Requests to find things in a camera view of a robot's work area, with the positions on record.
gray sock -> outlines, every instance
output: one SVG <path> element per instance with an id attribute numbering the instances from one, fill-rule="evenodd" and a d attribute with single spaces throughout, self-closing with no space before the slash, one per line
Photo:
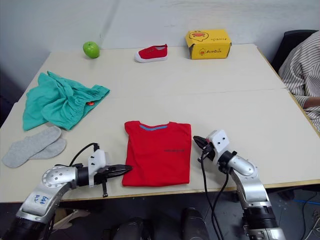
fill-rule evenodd
<path id="1" fill-rule="evenodd" d="M 24 164 L 30 157 L 55 142 L 61 135 L 61 129 L 52 126 L 42 132 L 27 136 L 21 141 L 12 143 L 9 151 L 2 158 L 2 162 L 9 168 L 17 168 Z"/>
<path id="2" fill-rule="evenodd" d="M 36 153 L 29 159 L 50 159 L 59 155 L 66 147 L 67 141 L 63 138 L 58 138 L 57 141 L 51 143 L 49 146 L 46 146 L 45 149 Z"/>

striped shirt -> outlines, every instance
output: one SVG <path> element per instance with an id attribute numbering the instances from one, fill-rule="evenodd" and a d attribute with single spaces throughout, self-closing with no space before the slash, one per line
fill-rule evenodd
<path id="1" fill-rule="evenodd" d="M 310 97 L 320 97 L 320 31 L 295 47 L 279 69 L 279 76 L 301 107 Z M 320 105 L 304 109 L 320 132 Z"/>

yellow box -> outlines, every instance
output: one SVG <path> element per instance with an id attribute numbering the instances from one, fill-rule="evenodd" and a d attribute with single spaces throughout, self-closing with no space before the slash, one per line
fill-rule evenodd
<path id="1" fill-rule="evenodd" d="M 188 31 L 185 41 L 191 59 L 225 59 L 232 45 L 224 29 Z"/>

green apple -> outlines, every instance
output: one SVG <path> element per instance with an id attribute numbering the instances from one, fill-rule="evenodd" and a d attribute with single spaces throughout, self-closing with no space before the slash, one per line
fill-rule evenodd
<path id="1" fill-rule="evenodd" d="M 95 59 L 99 57 L 99 46 L 94 41 L 87 41 L 85 44 L 83 44 L 82 48 L 85 55 L 87 55 L 89 58 Z"/>

teal garment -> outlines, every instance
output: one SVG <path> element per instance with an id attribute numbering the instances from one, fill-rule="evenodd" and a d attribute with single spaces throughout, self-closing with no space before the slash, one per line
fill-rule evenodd
<path id="1" fill-rule="evenodd" d="M 26 94 L 22 117 L 25 131 L 46 122 L 70 130 L 110 91 L 100 85 L 87 88 L 50 71 L 47 74 L 40 73 L 38 86 Z"/>

